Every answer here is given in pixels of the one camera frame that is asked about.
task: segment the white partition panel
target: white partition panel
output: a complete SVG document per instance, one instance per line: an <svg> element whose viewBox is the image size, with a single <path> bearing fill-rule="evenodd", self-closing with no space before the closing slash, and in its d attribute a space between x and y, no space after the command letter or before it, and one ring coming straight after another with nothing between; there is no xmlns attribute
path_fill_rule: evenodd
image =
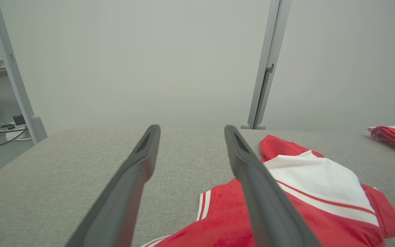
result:
<svg viewBox="0 0 395 247"><path fill-rule="evenodd" d="M247 122L270 0L0 0L47 133Z"/></svg>
<svg viewBox="0 0 395 247"><path fill-rule="evenodd" d="M395 1L292 0L262 123L395 126Z"/></svg>

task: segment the red stripe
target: red stripe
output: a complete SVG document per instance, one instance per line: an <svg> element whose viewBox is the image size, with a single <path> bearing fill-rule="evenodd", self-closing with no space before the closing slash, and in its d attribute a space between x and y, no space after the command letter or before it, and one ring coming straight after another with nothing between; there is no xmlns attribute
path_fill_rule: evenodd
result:
<svg viewBox="0 0 395 247"><path fill-rule="evenodd" d="M199 216L199 220L202 220L202 215L204 214L204 208L205 208L205 194L206 192L203 193L204 195L202 196L202 210L201 210L201 215Z"/></svg>
<svg viewBox="0 0 395 247"><path fill-rule="evenodd" d="M302 192L302 191L300 191L300 190L298 190L298 189L295 189L294 187L291 187L291 186L289 186L289 185L287 185L287 184L285 184L285 183L283 183L283 182L280 182L280 181L278 181L278 180L275 180L275 181L279 182L280 184L282 184L282 185L284 185L284 186L286 186L286 187L288 187L288 188L293 189L294 191L296 191L296 192L298 192L298 193L300 193L300 194L305 195L306 197L310 197L310 198L315 199L315 200L317 200L317 201L320 201L320 202L323 202L323 203L327 203L327 204L331 204L331 205L335 205L335 206L340 206L340 207L343 207L343 208L352 208L352 209L364 211L364 212L370 213L370 214L372 214L372 215L374 215L374 216L376 215L376 214L373 213L371 210L368 210L368 209L366 209L366 208L361 208L361 207L358 207L358 206L353 206L353 205L348 205L348 204L343 204L343 203L336 203L336 202L327 201L327 200L324 200L324 199L321 199L321 198L314 197L314 196L311 196L311 195L309 195L309 194L306 194L306 193L304 193L304 192Z"/></svg>
<svg viewBox="0 0 395 247"><path fill-rule="evenodd" d="M166 237L163 237L163 238L160 238L160 239L155 239L154 241L152 241L152 242L150 242L150 243L144 245L143 247L147 247L147 246L149 246L149 245L155 243L156 241L160 241L160 240L165 239L165 238L166 238Z"/></svg>

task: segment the jersey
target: jersey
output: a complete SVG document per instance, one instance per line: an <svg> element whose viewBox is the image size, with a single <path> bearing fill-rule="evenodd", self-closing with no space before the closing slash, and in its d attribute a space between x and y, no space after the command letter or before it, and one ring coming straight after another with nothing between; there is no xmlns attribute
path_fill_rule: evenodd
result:
<svg viewBox="0 0 395 247"><path fill-rule="evenodd" d="M351 170L275 136L263 139L260 150L263 164L324 247L382 247L384 238L395 236L393 207ZM196 222L143 246L255 246L240 182L202 193Z"/></svg>

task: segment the power strip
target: power strip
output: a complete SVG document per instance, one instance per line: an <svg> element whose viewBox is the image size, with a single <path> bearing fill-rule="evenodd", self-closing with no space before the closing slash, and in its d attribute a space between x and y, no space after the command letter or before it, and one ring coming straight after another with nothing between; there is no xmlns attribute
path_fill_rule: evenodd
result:
<svg viewBox="0 0 395 247"><path fill-rule="evenodd" d="M7 141L10 141L11 139L17 137L20 133L22 133L24 130L27 129L27 126L26 125L17 125L17 126L15 125L15 128L18 128L18 129L16 129L16 131L6 133ZM25 138L26 136L27 136L27 132L25 131L20 136L18 136L17 139L22 139L22 138Z"/></svg>

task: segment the gray fabric surface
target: gray fabric surface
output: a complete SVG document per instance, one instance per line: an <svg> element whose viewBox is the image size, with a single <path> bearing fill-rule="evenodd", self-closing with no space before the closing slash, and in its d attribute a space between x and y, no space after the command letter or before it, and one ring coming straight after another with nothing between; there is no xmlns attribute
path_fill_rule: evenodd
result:
<svg viewBox="0 0 395 247"><path fill-rule="evenodd" d="M145 129L80 128L49 137L0 170L0 246L64 246ZM272 134L323 153L385 193L395 208L395 150L364 133L240 130L259 155ZM161 128L133 245L196 220L199 194L227 183L223 129ZM395 239L387 240L395 247Z"/></svg>

